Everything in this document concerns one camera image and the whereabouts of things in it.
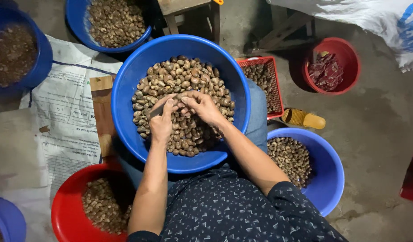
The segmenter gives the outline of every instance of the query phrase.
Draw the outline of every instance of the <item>wooden stool leg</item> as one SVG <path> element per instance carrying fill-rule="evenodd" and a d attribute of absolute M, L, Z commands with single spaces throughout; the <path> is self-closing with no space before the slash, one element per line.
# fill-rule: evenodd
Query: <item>wooden stool leg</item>
<path fill-rule="evenodd" d="M 171 35 L 177 35 L 178 27 L 177 27 L 177 23 L 175 22 L 174 14 L 166 15 L 165 20 L 166 20 L 166 23 L 168 24 L 168 29 Z"/>
<path fill-rule="evenodd" d="M 209 5 L 211 6 L 209 22 L 211 23 L 214 42 L 220 45 L 220 5 L 214 2 Z"/>

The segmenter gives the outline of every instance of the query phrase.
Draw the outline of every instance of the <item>plastic basin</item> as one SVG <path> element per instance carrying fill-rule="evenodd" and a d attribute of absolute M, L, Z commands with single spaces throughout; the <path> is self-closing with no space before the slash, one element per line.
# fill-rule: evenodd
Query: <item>plastic basin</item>
<path fill-rule="evenodd" d="M 335 54 L 338 59 L 338 64 L 344 68 L 344 74 L 342 76 L 342 82 L 336 87 L 335 90 L 328 92 L 318 88 L 314 81 L 308 74 L 308 62 L 312 56 L 312 51 L 307 54 L 302 66 L 302 76 L 305 82 L 316 92 L 326 95 L 339 95 L 350 90 L 357 82 L 360 74 L 360 61 L 357 56 L 357 52 L 354 47 L 346 40 L 341 38 L 331 37 L 323 39 L 316 47 L 314 51 L 323 52 L 327 51 L 331 54 Z"/>
<path fill-rule="evenodd" d="M 344 169 L 338 154 L 325 139 L 305 129 L 280 128 L 268 132 L 268 140 L 275 137 L 291 137 L 307 147 L 316 175 L 301 192 L 325 217 L 338 204 L 344 190 Z"/>
<path fill-rule="evenodd" d="M 0 94 L 15 90 L 30 89 L 39 85 L 45 78 L 47 78 L 51 66 L 53 65 L 53 51 L 51 45 L 35 22 L 26 13 L 20 10 L 0 6 L 0 30 L 9 23 L 26 24 L 31 28 L 36 37 L 38 53 L 36 62 L 26 76 L 14 85 L 5 88 L 0 86 Z"/>
<path fill-rule="evenodd" d="M 4 242 L 24 242 L 26 221 L 21 211 L 10 201 L 0 198 L 0 233 Z"/>
<path fill-rule="evenodd" d="M 146 26 L 144 34 L 135 42 L 130 45 L 120 48 L 106 48 L 97 43 L 89 33 L 90 14 L 87 11 L 87 7 L 90 6 L 91 0 L 66 0 L 66 19 L 69 26 L 74 31 L 78 39 L 83 42 L 87 47 L 92 50 L 104 52 L 104 53 L 121 53 L 133 51 L 150 38 L 151 26 Z"/>
<path fill-rule="evenodd" d="M 211 41 L 191 35 L 168 35 L 142 45 L 133 52 L 118 71 L 112 88 L 111 113 L 120 139 L 135 157 L 145 162 L 148 145 L 137 133 L 132 122 L 133 109 L 131 97 L 136 85 L 144 78 L 147 69 L 155 63 L 172 56 L 185 55 L 198 57 L 202 62 L 211 63 L 220 71 L 235 101 L 234 125 L 242 132 L 247 130 L 250 118 L 251 100 L 247 80 L 236 61 L 220 46 Z M 167 153 L 168 171 L 171 173 L 193 173 L 210 168 L 228 156 L 227 147 L 221 141 L 212 150 L 195 157 L 174 156 Z"/>
<path fill-rule="evenodd" d="M 104 177 L 107 171 L 121 171 L 109 164 L 95 164 L 70 176 L 59 188 L 51 207 L 51 223 L 60 242 L 95 241 L 124 242 L 127 233 L 109 234 L 95 228 L 83 209 L 81 196 L 87 183 Z"/>

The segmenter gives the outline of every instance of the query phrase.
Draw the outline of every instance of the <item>wooden stool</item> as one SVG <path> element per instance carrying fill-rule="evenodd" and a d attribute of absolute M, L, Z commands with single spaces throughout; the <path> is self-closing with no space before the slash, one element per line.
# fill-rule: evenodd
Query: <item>wooden stool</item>
<path fill-rule="evenodd" d="M 178 25 L 175 17 L 186 11 L 209 5 L 209 23 L 216 44 L 220 43 L 220 5 L 211 0 L 158 0 L 162 14 L 168 24 L 166 35 L 178 34 Z"/>

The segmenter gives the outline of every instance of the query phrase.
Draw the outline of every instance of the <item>right hand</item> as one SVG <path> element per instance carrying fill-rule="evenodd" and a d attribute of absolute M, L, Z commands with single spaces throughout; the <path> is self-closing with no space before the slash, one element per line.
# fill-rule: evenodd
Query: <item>right hand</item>
<path fill-rule="evenodd" d="M 182 114 L 187 112 L 196 113 L 199 118 L 212 127 L 217 127 L 220 122 L 227 122 L 207 94 L 198 91 L 188 91 L 187 96 L 183 97 L 181 101 L 192 109 L 183 109 L 181 111 Z"/>

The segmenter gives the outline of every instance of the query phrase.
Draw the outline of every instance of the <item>yellow plastic slipper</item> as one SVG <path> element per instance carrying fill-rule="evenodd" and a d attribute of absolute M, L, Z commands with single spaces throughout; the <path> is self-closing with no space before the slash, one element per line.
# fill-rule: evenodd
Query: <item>yellow plastic slipper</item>
<path fill-rule="evenodd" d="M 295 108 L 286 108 L 281 120 L 287 124 L 322 129 L 326 120 L 322 117 Z"/>

